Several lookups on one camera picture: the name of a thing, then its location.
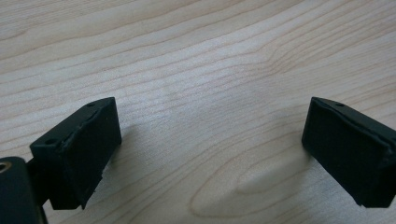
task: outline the table surface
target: table surface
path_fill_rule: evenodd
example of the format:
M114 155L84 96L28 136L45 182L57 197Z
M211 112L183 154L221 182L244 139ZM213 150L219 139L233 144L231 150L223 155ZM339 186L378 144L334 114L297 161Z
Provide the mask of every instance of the table surface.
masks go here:
M0 157L90 101L122 146L49 223L392 223L301 144L312 96L396 129L396 1L4 0Z

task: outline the screw hole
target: screw hole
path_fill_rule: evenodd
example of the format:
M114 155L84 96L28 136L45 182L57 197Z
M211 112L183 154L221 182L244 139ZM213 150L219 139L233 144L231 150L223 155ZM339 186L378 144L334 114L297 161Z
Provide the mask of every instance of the screw hole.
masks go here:
M46 141L46 145L52 145L52 144L56 143L56 141L58 141L58 140L55 138L51 138Z
M11 162L9 161L0 162L0 174L8 170L9 167L11 167Z

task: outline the black block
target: black block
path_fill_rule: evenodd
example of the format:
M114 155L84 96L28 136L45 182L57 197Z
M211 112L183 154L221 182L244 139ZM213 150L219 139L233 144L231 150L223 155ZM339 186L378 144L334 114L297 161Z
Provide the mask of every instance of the black block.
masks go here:
M30 145L54 209L85 207L121 143L116 101L84 105Z
M304 148L365 207L389 207L396 194L396 132L337 102L312 98Z

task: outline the light wooden surface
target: light wooden surface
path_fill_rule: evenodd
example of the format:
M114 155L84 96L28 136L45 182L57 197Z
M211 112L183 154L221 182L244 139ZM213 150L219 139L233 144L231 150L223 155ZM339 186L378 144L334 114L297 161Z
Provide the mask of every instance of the light wooden surface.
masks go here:
M50 223L394 223L300 139L313 95L396 129L395 66L396 1L4 0L0 157L115 96L121 148Z

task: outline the black clamp jaw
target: black clamp jaw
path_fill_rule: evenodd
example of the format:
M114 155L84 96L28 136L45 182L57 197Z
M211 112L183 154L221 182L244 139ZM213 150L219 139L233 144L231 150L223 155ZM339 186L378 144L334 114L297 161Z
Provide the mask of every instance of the black clamp jaw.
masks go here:
M115 98L84 105L30 145L29 162L0 159L0 223L47 223L42 204L85 207L121 143Z
M396 132L347 105L312 98L303 146L365 207L389 207L396 194Z

